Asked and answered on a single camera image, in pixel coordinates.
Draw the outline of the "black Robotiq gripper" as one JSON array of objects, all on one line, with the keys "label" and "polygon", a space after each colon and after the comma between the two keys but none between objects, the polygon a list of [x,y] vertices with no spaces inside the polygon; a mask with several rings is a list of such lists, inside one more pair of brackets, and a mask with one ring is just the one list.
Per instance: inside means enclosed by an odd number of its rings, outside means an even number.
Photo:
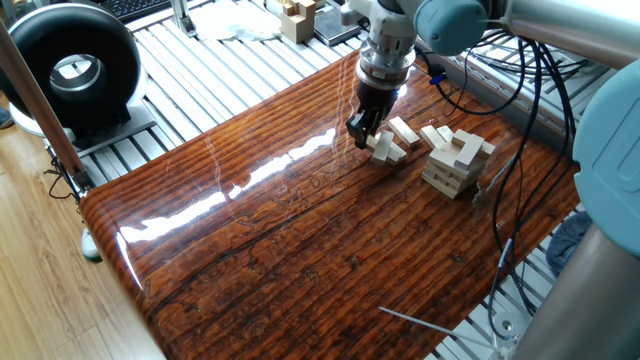
[{"label": "black Robotiq gripper", "polygon": [[374,136],[381,123],[389,115],[398,98],[398,89],[381,90],[360,81],[357,96],[360,102],[358,112],[346,122],[349,135],[357,148],[365,149],[368,136]]}]

